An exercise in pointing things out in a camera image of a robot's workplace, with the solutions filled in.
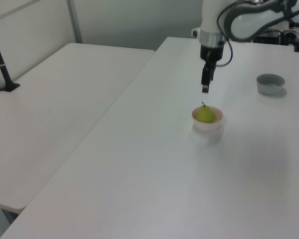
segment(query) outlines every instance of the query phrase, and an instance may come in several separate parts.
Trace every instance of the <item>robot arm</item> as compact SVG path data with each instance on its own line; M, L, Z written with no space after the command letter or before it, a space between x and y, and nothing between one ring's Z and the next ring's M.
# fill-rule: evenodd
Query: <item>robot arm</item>
M299 0L271 0L262 4L247 0L204 0L203 22L196 31L201 44L200 57L206 62L201 82L203 92L208 93L226 40L250 42L269 26L297 14Z

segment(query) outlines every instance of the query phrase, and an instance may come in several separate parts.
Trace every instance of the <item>bowl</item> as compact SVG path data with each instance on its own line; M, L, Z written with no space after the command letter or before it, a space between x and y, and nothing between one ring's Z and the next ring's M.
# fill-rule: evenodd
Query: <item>bowl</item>
M215 129L218 129L220 124L221 124L221 120L223 119L223 113L221 112L220 109L216 108L216 107L212 107L209 106L209 108L215 113L215 122L214 123L202 123L196 120L196 116L200 110L200 107L196 108L193 110L193 112L191 113L191 116L193 118L193 122L194 122L194 126L200 130L203 131L212 131Z
M262 74L257 77L257 89L265 95L278 94L285 84L284 78L274 74Z

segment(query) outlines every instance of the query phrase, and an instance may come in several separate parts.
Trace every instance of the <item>pink bowl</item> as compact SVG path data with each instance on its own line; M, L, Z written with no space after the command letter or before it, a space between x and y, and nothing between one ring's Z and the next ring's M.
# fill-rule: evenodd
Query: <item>pink bowl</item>
M203 131L212 131L217 128L219 128L221 124L221 120L223 119L223 113L220 111L220 109L209 106L210 109L215 113L216 119L214 123L202 123L196 120L196 116L200 110L200 107L193 110L191 113L191 116L193 118L194 126L200 130Z

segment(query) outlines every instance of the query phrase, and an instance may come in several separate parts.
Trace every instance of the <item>gray bowl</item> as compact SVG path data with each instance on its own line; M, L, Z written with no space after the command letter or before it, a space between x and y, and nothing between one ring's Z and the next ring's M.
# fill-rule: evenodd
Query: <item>gray bowl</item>
M278 94L285 84L284 78L274 74L262 74L257 77L257 89L265 95Z

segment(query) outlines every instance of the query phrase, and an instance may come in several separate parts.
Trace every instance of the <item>green pear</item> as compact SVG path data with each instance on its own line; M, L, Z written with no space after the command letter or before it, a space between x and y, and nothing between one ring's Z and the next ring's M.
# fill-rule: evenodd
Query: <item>green pear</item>
M210 107L206 106L203 103L203 106L200 108L196 120L202 123L214 123L215 121L215 113L210 109Z

